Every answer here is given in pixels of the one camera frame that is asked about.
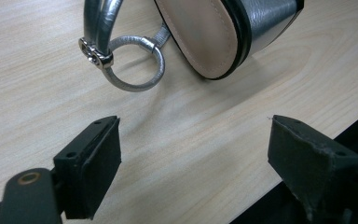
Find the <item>light wood surface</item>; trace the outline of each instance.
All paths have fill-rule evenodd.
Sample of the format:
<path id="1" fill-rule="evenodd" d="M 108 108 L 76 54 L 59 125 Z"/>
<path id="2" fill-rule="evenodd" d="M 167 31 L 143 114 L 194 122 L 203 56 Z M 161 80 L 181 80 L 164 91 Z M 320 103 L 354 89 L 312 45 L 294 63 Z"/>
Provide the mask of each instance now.
<path id="1" fill-rule="evenodd" d="M 165 77 L 142 93 L 116 89 L 80 52 L 82 7 L 0 1 L 0 200 L 14 174 L 52 168 L 88 124 L 118 115 L 123 162 L 94 223 L 228 223 L 280 181 L 267 162 L 274 114 L 330 137 L 358 119 L 358 1 L 308 0 L 276 42 L 221 81 L 197 76 L 170 40 Z M 159 25 L 152 0 L 124 1 L 113 36 Z M 115 57 L 130 82 L 156 69 L 137 48 Z"/>

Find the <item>silver ring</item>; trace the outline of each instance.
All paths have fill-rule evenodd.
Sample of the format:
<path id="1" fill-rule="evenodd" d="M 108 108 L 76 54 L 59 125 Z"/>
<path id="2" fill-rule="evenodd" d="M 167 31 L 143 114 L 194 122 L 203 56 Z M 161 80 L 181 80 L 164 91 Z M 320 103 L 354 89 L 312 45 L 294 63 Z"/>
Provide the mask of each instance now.
<path id="1" fill-rule="evenodd" d="M 124 35 L 118 37 L 109 43 L 109 48 L 113 52 L 115 49 L 118 49 L 125 45 L 138 45 L 139 47 L 141 47 L 141 49 L 144 49 L 147 52 L 152 53 L 155 56 L 158 63 L 158 71 L 156 72 L 156 74 L 152 77 L 152 79 L 141 85 L 132 85 L 125 81 L 122 81 L 115 75 L 111 67 L 104 68 L 103 74 L 109 80 L 110 83 L 112 83 L 114 86 L 118 87 L 119 89 L 122 89 L 123 91 L 139 92 L 139 91 L 150 90 L 151 88 L 153 88 L 158 84 L 158 82 L 161 80 L 162 76 L 164 75 L 164 71 L 165 71 L 164 57 L 162 56 L 159 48 L 154 42 L 149 40 L 147 37 L 140 37 L 136 35 Z"/>

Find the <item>table surface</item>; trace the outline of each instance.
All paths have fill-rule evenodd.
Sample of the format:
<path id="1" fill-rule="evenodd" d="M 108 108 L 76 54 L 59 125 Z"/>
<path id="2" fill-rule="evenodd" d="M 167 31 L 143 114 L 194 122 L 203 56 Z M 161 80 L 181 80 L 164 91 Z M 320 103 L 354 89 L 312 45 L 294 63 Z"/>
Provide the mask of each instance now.
<path id="1" fill-rule="evenodd" d="M 306 1 L 281 37 L 220 81 L 200 78 L 170 40 L 165 77 L 142 93 L 87 62 L 82 7 L 0 1 L 0 200 L 14 174 L 52 168 L 91 122 L 118 115 L 122 163 L 95 223 L 227 223 L 280 181 L 267 158 L 273 115 L 330 137 L 358 119 L 358 1 Z M 153 1 L 125 1 L 113 37 L 151 36 L 160 23 Z M 115 59 L 132 83 L 157 68 L 136 47 Z"/>

